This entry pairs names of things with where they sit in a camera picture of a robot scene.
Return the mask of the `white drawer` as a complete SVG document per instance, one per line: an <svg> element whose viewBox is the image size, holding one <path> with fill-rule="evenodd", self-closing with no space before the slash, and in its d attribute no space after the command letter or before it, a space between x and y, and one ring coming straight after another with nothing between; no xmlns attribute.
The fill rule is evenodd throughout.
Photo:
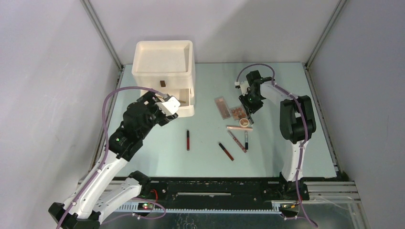
<svg viewBox="0 0 405 229"><path fill-rule="evenodd" d="M194 115L195 92L194 86L189 88L160 88L157 90L164 94L169 94L178 100L185 101L180 105L177 114L179 118L191 117Z"/></svg>

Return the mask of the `white drawer organizer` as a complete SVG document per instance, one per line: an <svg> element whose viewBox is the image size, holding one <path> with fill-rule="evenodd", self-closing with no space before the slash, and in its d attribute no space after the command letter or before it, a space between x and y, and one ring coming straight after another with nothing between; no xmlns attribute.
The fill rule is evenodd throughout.
<svg viewBox="0 0 405 229"><path fill-rule="evenodd" d="M195 88L193 43L190 40L140 41L131 73L141 87Z"/></svg>

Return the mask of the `red lip gloss black cap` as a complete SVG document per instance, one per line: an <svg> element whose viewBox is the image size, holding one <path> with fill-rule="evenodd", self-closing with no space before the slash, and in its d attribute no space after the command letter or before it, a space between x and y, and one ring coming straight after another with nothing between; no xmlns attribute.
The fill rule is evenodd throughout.
<svg viewBox="0 0 405 229"><path fill-rule="evenodd" d="M186 150L190 150L190 131L186 130Z"/></svg>

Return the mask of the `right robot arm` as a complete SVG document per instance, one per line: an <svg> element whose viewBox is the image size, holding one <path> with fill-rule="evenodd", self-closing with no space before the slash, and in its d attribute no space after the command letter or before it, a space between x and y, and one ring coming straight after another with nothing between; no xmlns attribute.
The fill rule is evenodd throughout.
<svg viewBox="0 0 405 229"><path fill-rule="evenodd" d="M311 98L291 93L279 86L274 76L262 77L259 71L251 71L245 81L236 80L234 84L241 91L239 100L250 123L254 122L251 116L262 108L264 100L279 106L279 129L290 147L281 171L284 183L278 185L277 191L281 198L291 199L302 186L306 146L316 131Z"/></svg>

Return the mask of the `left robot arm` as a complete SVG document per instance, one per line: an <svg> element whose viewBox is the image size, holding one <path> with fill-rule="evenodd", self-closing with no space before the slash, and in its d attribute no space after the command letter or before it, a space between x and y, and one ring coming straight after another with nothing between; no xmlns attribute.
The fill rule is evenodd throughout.
<svg viewBox="0 0 405 229"><path fill-rule="evenodd" d="M147 198L150 178L140 171L130 173L125 182L101 195L116 174L143 146L143 140L155 125L164 126L178 117L181 103L168 94L143 94L129 104L122 121L105 145L105 153L82 184L63 203L54 202L48 212L59 229L97 229L118 207L132 198Z"/></svg>

